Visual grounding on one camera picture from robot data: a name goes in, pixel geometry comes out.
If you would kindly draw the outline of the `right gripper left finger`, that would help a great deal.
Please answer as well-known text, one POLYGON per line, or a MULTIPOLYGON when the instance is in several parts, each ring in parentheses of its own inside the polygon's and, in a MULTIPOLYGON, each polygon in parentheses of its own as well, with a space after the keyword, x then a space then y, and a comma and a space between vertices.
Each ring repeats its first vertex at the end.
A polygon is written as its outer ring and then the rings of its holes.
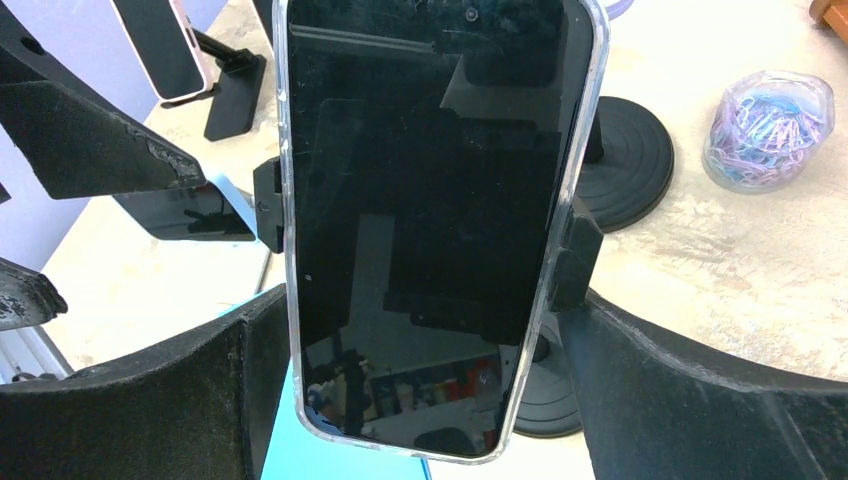
POLYGON ((257 479, 289 363, 277 286, 63 380, 1 389, 5 479, 257 479))

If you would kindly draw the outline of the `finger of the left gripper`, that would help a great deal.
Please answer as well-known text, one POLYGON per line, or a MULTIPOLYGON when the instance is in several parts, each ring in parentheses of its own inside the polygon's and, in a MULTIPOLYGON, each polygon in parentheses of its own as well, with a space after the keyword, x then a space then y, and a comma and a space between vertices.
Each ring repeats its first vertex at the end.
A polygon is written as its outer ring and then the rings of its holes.
POLYGON ((202 186, 199 162, 112 105, 1 8, 1 124, 57 200, 202 186))
POLYGON ((68 312, 68 304, 42 273, 1 259, 1 330, 45 324, 68 312))

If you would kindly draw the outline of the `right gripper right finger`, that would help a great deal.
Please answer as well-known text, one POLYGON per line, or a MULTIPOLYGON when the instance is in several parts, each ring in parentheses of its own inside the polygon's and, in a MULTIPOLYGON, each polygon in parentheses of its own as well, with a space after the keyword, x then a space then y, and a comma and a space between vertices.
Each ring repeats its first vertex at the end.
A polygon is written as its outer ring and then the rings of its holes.
POLYGON ((589 293, 557 317, 599 479, 843 479, 847 386, 716 350, 589 293))

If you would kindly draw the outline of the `black round phone stand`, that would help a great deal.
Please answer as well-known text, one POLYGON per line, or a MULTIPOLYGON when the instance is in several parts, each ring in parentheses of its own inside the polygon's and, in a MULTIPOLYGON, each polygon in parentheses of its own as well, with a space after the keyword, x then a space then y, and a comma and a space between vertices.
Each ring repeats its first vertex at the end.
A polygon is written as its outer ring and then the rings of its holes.
POLYGON ((606 234, 653 212, 673 178, 675 150, 668 129, 646 107, 599 98, 578 179, 577 196, 606 234))
MULTIPOLYGON (((272 252, 280 253, 284 224, 280 160, 273 157, 261 163, 253 170, 252 180, 258 237, 272 252)), ((548 284, 547 312, 514 424, 518 434, 550 439, 582 428, 558 316, 583 303, 602 239, 603 232, 588 207, 576 197, 548 284)))

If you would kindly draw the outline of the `silver phone stand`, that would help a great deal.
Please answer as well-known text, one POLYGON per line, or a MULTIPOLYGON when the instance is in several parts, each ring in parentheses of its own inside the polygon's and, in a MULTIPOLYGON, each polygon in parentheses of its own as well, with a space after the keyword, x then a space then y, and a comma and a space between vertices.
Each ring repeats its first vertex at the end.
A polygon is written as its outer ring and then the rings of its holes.
POLYGON ((263 291, 263 286, 268 277, 269 264, 272 262, 272 258, 273 254, 270 251, 266 250, 263 253, 261 269, 254 289, 255 294, 260 294, 263 291))

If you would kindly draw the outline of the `light blue phone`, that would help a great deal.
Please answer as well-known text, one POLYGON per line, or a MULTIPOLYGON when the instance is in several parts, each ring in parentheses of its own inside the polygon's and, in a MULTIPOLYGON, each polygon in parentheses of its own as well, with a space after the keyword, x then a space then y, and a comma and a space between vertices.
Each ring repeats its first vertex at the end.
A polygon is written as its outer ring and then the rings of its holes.
POLYGON ((117 194, 113 199, 158 240, 257 240, 253 196, 223 174, 196 187, 117 194))

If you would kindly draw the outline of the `black folding phone stand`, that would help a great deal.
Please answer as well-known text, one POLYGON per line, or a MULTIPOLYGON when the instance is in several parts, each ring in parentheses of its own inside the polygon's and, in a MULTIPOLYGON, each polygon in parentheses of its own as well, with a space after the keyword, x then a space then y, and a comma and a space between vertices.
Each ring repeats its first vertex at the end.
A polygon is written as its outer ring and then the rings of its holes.
POLYGON ((204 137, 219 141, 249 132, 252 128, 266 68, 266 59, 248 49, 233 49, 224 43, 193 30, 194 39, 203 53, 216 59, 221 69, 212 89, 188 99, 161 102, 164 109, 212 99, 204 137))

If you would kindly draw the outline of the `phone in lilac case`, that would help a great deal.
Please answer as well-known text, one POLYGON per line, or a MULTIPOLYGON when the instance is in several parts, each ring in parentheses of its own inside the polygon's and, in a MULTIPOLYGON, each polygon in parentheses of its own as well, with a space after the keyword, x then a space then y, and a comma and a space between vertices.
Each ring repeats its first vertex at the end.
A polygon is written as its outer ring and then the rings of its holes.
POLYGON ((610 21, 622 16, 634 3, 634 0, 601 0, 610 21))

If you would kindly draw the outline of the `blue mat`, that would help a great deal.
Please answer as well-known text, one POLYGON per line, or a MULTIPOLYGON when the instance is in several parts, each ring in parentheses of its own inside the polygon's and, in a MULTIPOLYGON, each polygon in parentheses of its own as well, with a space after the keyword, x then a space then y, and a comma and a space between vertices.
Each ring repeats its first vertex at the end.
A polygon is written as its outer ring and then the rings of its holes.
POLYGON ((243 344, 238 362, 236 440, 210 456, 215 473, 203 479, 428 479, 424 460, 367 453, 319 440, 295 418, 288 373, 286 314, 254 296, 223 315, 239 315, 243 344))

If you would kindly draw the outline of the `orange wooden rack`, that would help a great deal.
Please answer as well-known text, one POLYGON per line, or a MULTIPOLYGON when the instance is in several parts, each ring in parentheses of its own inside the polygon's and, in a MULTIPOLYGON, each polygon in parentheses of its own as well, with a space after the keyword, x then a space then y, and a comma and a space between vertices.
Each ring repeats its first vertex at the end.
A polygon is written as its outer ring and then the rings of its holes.
POLYGON ((808 13, 818 25, 832 30, 844 43, 848 42, 847 0, 812 0, 808 13))

